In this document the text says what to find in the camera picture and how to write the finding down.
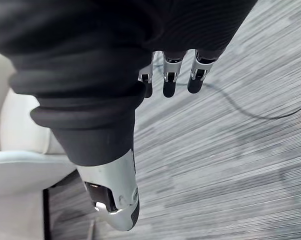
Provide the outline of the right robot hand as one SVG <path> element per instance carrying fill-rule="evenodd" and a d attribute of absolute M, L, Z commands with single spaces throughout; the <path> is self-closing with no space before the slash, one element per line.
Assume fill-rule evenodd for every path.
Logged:
<path fill-rule="evenodd" d="M 0 0 L 0 54 L 17 94 L 75 164 L 99 216 L 118 231 L 137 223 L 136 109 L 152 95 L 154 53 L 163 95 L 174 95 L 187 51 L 198 93 L 254 0 Z"/>

